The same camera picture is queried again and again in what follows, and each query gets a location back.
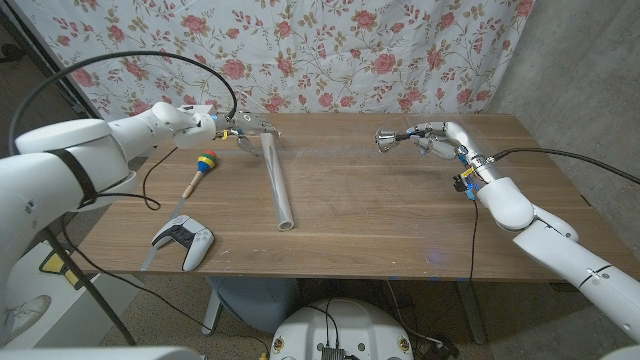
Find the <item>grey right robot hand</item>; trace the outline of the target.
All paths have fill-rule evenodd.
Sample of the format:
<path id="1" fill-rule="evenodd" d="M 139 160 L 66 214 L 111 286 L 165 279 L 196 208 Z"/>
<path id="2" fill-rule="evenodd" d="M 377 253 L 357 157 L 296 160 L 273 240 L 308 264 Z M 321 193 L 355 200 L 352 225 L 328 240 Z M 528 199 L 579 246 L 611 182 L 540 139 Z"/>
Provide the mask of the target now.
<path id="1" fill-rule="evenodd" d="M 447 160 L 462 155 L 484 182 L 490 183 L 502 178 L 499 171 L 489 163 L 478 143 L 456 122 L 421 123 L 410 127 L 406 133 L 422 155 L 432 153 Z"/>

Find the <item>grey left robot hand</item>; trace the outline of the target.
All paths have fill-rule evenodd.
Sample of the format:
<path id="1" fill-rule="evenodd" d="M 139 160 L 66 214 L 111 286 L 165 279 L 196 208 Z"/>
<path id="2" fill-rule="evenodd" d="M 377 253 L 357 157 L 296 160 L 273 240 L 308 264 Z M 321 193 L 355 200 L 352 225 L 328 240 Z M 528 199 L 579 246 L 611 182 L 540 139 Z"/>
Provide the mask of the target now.
<path id="1" fill-rule="evenodd" d="M 263 133 L 279 134 L 274 125 L 263 114 L 238 111 L 233 117 L 221 115 L 215 121 L 216 139 L 236 138 L 236 145 L 243 151 L 258 156 L 259 152 L 249 136 Z"/>

